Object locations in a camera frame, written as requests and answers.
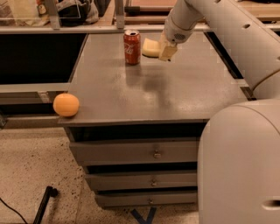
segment drawer knob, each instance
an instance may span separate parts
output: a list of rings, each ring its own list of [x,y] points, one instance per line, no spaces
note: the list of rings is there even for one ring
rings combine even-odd
[[[158,150],[155,150],[154,158],[161,158],[161,154],[158,152]]]
[[[157,185],[158,185],[158,183],[156,182],[156,180],[151,181],[151,186],[157,186]]]
[[[154,201],[152,199],[149,199],[149,204],[150,205],[153,205],[154,204]]]

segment concrete floor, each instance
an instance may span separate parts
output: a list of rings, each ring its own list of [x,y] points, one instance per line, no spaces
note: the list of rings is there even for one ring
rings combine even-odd
[[[42,223],[139,223],[136,209],[146,220],[150,207],[103,209],[96,205],[83,170],[76,164],[69,141],[56,116],[10,117],[0,129],[0,197],[33,223],[47,186],[59,190],[50,198]],[[197,205],[155,206],[153,224],[199,223]],[[0,203],[0,223],[23,223]]]

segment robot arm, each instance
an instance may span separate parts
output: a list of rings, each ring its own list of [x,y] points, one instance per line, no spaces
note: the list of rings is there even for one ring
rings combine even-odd
[[[280,38],[235,0],[178,0],[165,20],[167,41],[171,46],[187,41],[202,18],[255,90],[255,97],[280,97]]]

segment soda can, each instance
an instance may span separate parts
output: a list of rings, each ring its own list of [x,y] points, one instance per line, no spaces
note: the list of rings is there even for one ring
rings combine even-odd
[[[137,30],[127,30],[123,35],[124,58],[130,65],[136,65],[141,58],[141,38]]]

